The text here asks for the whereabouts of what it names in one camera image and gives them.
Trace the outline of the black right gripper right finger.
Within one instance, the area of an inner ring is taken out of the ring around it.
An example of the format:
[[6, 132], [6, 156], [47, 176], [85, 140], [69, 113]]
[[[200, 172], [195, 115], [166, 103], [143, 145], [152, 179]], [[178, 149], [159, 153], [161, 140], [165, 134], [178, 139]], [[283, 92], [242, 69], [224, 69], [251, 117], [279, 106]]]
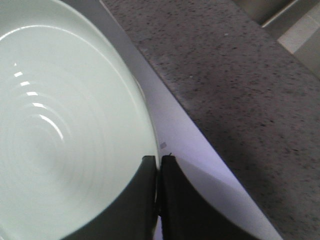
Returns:
[[161, 159], [159, 201], [165, 240], [253, 240], [192, 186], [173, 155]]

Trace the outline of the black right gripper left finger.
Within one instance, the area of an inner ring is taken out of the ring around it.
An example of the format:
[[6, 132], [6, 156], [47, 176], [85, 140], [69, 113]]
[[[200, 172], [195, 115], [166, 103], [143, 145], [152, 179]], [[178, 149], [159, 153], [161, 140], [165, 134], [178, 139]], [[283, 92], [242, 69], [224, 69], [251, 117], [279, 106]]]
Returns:
[[65, 240], [151, 240], [156, 226], [157, 165], [144, 156], [119, 196], [97, 217]]

